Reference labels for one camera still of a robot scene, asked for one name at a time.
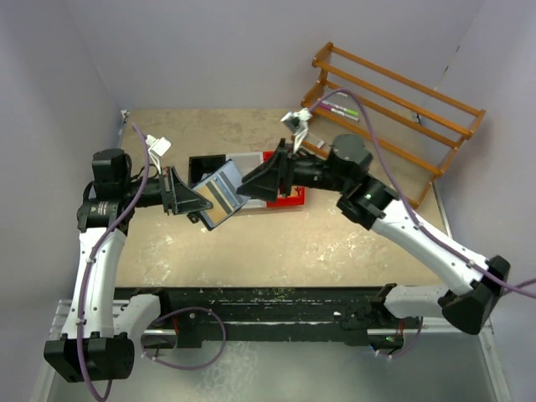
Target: wooden slat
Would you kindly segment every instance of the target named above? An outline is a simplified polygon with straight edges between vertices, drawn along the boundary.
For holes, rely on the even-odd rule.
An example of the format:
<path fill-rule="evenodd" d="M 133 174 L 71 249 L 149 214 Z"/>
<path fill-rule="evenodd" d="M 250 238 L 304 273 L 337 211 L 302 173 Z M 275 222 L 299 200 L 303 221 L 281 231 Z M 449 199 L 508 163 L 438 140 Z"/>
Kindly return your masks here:
<path fill-rule="evenodd" d="M 482 109 L 480 113 L 478 113 L 478 116 L 475 118 L 475 120 L 472 121 L 471 128 L 469 129 L 471 131 L 471 137 L 475 132 L 477 132 L 478 127 L 480 126 L 480 123 L 482 123 L 485 114 L 486 111 Z"/>
<path fill-rule="evenodd" d="M 327 59 L 331 52 L 332 52 L 333 43 L 327 42 L 324 44 L 324 46 L 318 50 L 317 54 L 315 54 L 315 57 L 312 58 L 312 66 L 315 67 L 315 62 L 317 61 L 324 61 Z"/>
<path fill-rule="evenodd" d="M 417 106 L 417 105 L 415 105 L 415 104 L 413 104 L 411 102 L 408 102 L 407 100 L 402 99 L 397 95 L 391 94 L 390 92 L 388 92 L 386 90 L 382 90 L 378 86 L 372 85 L 372 84 L 370 84 L 369 82 L 367 82 L 365 80 L 361 80 L 358 77 L 356 77 L 354 75 L 351 75 L 351 74 L 349 74 L 349 73 L 347 73 L 345 71 L 342 71 L 341 69 L 338 69 L 337 67 L 333 67 L 332 65 L 330 65 L 330 64 L 328 64 L 328 63 L 326 63 L 324 61 L 319 61 L 319 62 L 313 61 L 313 65 L 315 67 L 319 67 L 319 68 L 321 68 L 323 70 L 326 70 L 326 71 L 328 71 L 330 73 L 338 75 L 339 77 L 344 78 L 345 80 L 348 80 L 348 81 L 354 83 L 355 85 L 359 85 L 362 88 L 364 88 L 365 90 L 370 90 L 371 92 L 373 92 L 376 95 L 383 96 L 383 98 L 385 98 L 385 99 L 387 99 L 389 101 L 393 101 L 394 103 L 396 103 L 398 105 L 401 105 L 401 106 L 405 107 L 406 109 L 410 109 L 411 111 L 419 113 L 422 116 L 427 117 L 430 120 L 441 124 L 442 126 L 445 126 L 446 128 L 449 128 L 449 129 L 451 129 L 453 131 L 456 131 L 456 132 L 462 134 L 465 138 L 469 138 L 471 136 L 471 132 L 469 131 L 469 129 L 467 129 L 467 128 L 463 127 L 463 126 L 460 126 L 460 125 L 458 125 L 456 123 L 453 123 L 452 121 L 448 121 L 446 118 L 441 117 L 441 116 L 439 116 L 436 113 L 433 113 L 431 111 L 428 111 L 424 107 L 420 107 L 420 106 Z"/>
<path fill-rule="evenodd" d="M 441 174 L 445 174 L 446 169 L 451 165 L 452 159 L 458 152 L 459 148 L 452 148 L 443 158 L 443 161 L 441 161 L 441 165 L 439 166 L 439 169 L 441 170 Z"/>
<path fill-rule="evenodd" d="M 307 140 L 303 140 L 301 142 L 301 146 L 305 149 L 308 149 L 311 152 L 316 153 L 319 157 L 323 157 L 324 159 L 327 159 L 327 152 L 319 147 L 315 147 L 310 142 L 307 142 Z"/>
<path fill-rule="evenodd" d="M 417 200 L 417 206 L 414 208 L 417 208 L 419 205 L 422 204 L 422 202 L 425 200 L 426 195 L 430 191 L 430 188 L 432 187 L 433 182 L 437 179 L 437 176 L 434 176 L 431 180 L 428 181 L 428 183 L 425 185 L 425 188 L 422 190 L 422 193 L 420 193 L 419 199 Z"/>
<path fill-rule="evenodd" d="M 417 209 L 419 208 L 419 202 L 415 201 L 414 199 L 408 198 L 408 201 L 410 201 L 411 208 Z"/>
<path fill-rule="evenodd" d="M 381 67 L 377 64 L 374 64 L 368 60 L 362 59 L 355 54 L 351 54 L 345 50 L 342 50 L 336 46 L 331 47 L 331 51 L 335 54 L 339 54 L 343 56 L 346 59 L 355 61 L 356 63 L 359 63 L 360 65 L 363 65 L 371 70 L 374 70 L 382 75 L 385 75 L 393 80 L 397 80 L 398 82 L 401 82 L 402 84 L 405 84 L 407 86 L 410 86 L 411 88 L 414 88 L 416 90 L 419 90 L 420 92 L 423 92 L 427 95 L 430 95 L 440 101 L 443 101 L 451 106 L 454 106 L 456 109 L 460 109 L 462 111 L 465 111 L 471 115 L 478 116 L 480 113 L 479 110 L 475 109 L 474 107 L 471 107 L 469 105 L 466 105 L 465 103 L 461 103 L 460 101 L 456 99 L 450 98 L 450 96 L 441 94 L 440 92 L 437 92 L 435 90 L 432 90 L 431 88 L 428 88 L 427 86 L 424 86 L 422 84 L 419 84 L 418 82 L 415 82 L 413 80 L 410 80 L 409 78 L 405 78 L 403 75 L 396 74 L 395 72 L 391 70 L 387 70 L 384 67 Z"/>
<path fill-rule="evenodd" d="M 320 70 L 320 74 L 318 75 L 317 82 L 324 84 L 324 82 L 327 81 L 327 71 L 326 70 Z"/>
<path fill-rule="evenodd" d="M 324 94 L 324 84 L 318 82 L 312 86 L 312 88 L 305 94 L 303 99 L 301 99 L 301 105 L 303 106 L 306 102 L 314 102 L 316 99 L 320 98 Z"/>
<path fill-rule="evenodd" d="M 340 88 L 339 85 L 332 83 L 331 81 L 326 80 L 324 82 L 329 88 L 332 90 L 336 90 Z M 435 131 L 430 130 L 429 128 L 423 127 L 420 124 L 415 123 L 414 121 L 411 121 L 409 119 L 406 119 L 405 117 L 399 115 L 398 113 L 394 113 L 393 111 L 390 111 L 389 109 L 378 105 L 377 103 L 372 102 L 371 100 L 368 100 L 367 98 L 363 98 L 362 96 L 359 96 L 355 94 L 365 106 L 369 107 L 370 109 L 377 111 L 378 113 L 381 113 L 384 116 L 387 116 L 390 119 L 393 119 L 397 121 L 398 123 L 402 123 L 403 125 L 416 130 L 420 132 L 421 134 L 424 134 L 425 136 L 432 138 L 442 144 L 447 145 L 448 147 L 455 147 L 456 142 L 452 141 L 451 139 L 442 136 L 441 134 L 436 133 Z"/>
<path fill-rule="evenodd" d="M 314 113 L 318 114 L 319 116 L 327 117 L 328 119 L 330 119 L 332 121 L 335 121 L 337 124 L 340 124 L 341 126 L 358 133 L 361 137 L 364 137 L 367 140 L 370 140 L 372 138 L 368 131 L 364 130 L 361 127 L 355 126 L 354 124 L 350 123 L 349 121 L 346 121 L 344 119 L 344 117 L 342 117 L 342 116 L 340 116 L 338 114 L 332 113 L 332 112 L 327 111 L 326 109 L 322 109 L 322 108 L 317 108 L 314 111 Z M 381 138 L 378 139 L 378 142 L 379 142 L 379 145 L 381 147 L 383 147 L 383 148 L 387 149 L 388 151 L 391 151 L 392 153 L 402 157 L 406 161 L 412 162 L 415 165 L 418 165 L 421 168 L 424 168 L 425 170 L 427 170 L 427 171 L 429 171 L 431 173 L 434 173 L 437 176 L 441 175 L 441 171 L 437 167 L 432 165 L 431 163 L 423 161 L 423 160 L 419 159 L 418 157 L 416 157 L 415 155 L 412 155 L 409 152 L 403 150 L 402 148 L 397 147 L 396 145 L 391 144 L 390 142 L 387 142 L 387 141 L 385 141 L 385 140 L 383 140 Z"/>

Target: white wall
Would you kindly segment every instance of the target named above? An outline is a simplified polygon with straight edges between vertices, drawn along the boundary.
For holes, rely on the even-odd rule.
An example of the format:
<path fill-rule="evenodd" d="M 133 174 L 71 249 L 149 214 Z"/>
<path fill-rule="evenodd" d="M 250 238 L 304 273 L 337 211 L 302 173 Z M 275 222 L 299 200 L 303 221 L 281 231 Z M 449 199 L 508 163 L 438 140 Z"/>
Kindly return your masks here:
<path fill-rule="evenodd" d="M 69 0 L 121 107 L 295 106 L 327 42 L 435 86 L 483 0 Z"/>
<path fill-rule="evenodd" d="M 453 234 L 486 255 L 510 260 L 512 283 L 536 276 L 534 49 L 536 3 L 487 0 L 440 87 L 487 109 L 481 130 L 439 182 Z M 534 300 L 509 295 L 492 314 L 498 352 L 520 402 L 536 394 L 535 308 Z"/>
<path fill-rule="evenodd" d="M 0 2 L 0 389 L 26 401 L 76 272 L 76 210 L 117 104 L 62 0 Z"/>

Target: gray floor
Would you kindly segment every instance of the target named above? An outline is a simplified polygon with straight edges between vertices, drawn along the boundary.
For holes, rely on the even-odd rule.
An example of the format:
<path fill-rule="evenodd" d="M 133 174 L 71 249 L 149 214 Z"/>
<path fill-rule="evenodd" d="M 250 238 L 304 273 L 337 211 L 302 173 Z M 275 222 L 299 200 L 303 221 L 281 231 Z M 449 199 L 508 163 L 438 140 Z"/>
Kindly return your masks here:
<path fill-rule="evenodd" d="M 195 364 L 214 355 L 172 351 L 175 363 Z M 54 381 L 49 401 L 90 402 L 83 384 Z M 369 348 L 338 343 L 230 343 L 211 367 L 196 372 L 139 359 L 128 380 L 116 381 L 110 402 L 495 401 L 478 337 L 425 333 L 415 348 L 393 361 Z"/>

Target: red box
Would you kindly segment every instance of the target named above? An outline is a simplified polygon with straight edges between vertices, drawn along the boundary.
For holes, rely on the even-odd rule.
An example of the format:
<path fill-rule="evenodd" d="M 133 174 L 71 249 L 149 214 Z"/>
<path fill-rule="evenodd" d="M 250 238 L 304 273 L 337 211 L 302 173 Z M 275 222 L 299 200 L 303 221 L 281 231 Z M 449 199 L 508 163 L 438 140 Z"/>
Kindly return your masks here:
<path fill-rule="evenodd" d="M 273 151 L 262 153 L 262 159 L 266 162 L 273 155 Z M 305 204 L 305 187 L 293 186 L 291 195 L 285 197 L 278 195 L 274 203 L 266 202 L 268 208 L 296 207 Z"/>

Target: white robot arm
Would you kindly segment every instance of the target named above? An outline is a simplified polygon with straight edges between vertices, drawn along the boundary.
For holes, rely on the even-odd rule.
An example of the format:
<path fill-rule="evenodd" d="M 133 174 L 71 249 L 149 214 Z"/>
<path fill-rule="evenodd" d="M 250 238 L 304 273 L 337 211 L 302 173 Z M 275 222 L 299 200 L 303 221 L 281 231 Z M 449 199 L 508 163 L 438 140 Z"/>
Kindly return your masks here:
<path fill-rule="evenodd" d="M 286 124 L 293 130 L 301 121 L 288 118 Z M 368 173 L 371 161 L 363 140 L 354 134 L 335 138 L 326 160 L 306 152 L 295 154 L 281 140 L 272 158 L 244 177 L 238 192 L 269 201 L 280 191 L 289 194 L 292 186 L 339 192 L 337 206 L 348 219 L 395 242 L 444 282 L 441 286 L 387 285 L 380 292 L 387 311 L 398 318 L 444 317 L 464 332 L 479 333 L 502 288 L 432 241 L 424 229 L 503 281 L 510 265 L 500 256 L 488 259 L 467 249 L 421 217 L 416 226 L 398 194 Z"/>

